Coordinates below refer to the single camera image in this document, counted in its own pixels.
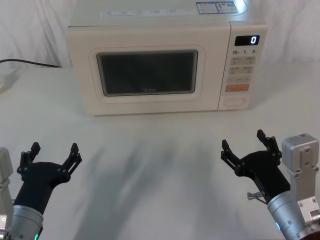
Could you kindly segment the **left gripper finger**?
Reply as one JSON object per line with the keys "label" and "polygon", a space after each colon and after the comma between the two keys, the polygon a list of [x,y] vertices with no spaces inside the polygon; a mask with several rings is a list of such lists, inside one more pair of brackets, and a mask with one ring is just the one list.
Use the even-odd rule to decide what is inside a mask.
{"label": "left gripper finger", "polygon": [[41,150],[41,147],[38,142],[34,142],[30,148],[29,151],[21,152],[20,156],[20,164],[17,168],[17,173],[22,175],[25,171],[28,170],[28,168],[33,163],[35,157],[39,154]]}
{"label": "left gripper finger", "polygon": [[79,164],[82,162],[82,157],[79,153],[79,148],[76,143],[73,143],[70,148],[70,153],[64,163],[61,165],[61,172],[66,176],[71,176]]}

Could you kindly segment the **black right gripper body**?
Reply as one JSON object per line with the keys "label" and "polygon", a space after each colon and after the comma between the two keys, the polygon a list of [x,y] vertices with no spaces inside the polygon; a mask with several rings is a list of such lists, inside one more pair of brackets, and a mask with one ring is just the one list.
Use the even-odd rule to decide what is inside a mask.
{"label": "black right gripper body", "polygon": [[279,169],[282,153],[261,150],[250,153],[235,162],[235,174],[253,180],[264,200],[269,203],[274,197],[287,192],[291,185]]}

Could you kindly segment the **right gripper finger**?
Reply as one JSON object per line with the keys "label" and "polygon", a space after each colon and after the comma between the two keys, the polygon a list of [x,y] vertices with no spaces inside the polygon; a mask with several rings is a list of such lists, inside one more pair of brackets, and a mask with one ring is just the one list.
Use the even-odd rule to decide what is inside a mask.
{"label": "right gripper finger", "polygon": [[266,147],[266,150],[271,153],[272,159],[275,161],[276,165],[280,165],[282,158],[282,152],[280,151],[278,147],[278,143],[276,141],[276,138],[274,136],[267,137],[266,134],[262,129],[257,130],[256,134],[259,141]]}
{"label": "right gripper finger", "polygon": [[220,158],[234,171],[236,175],[243,175],[243,161],[239,159],[230,149],[228,142],[222,140],[222,151]]}

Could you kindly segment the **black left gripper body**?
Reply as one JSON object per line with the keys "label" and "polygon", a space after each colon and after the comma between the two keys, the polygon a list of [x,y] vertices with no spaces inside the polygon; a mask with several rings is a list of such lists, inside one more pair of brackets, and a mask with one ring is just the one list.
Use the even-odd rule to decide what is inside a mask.
{"label": "black left gripper body", "polygon": [[67,183],[70,173],[62,165],[53,162],[36,162],[19,166],[17,173],[23,181],[13,205],[45,212],[55,187]]}

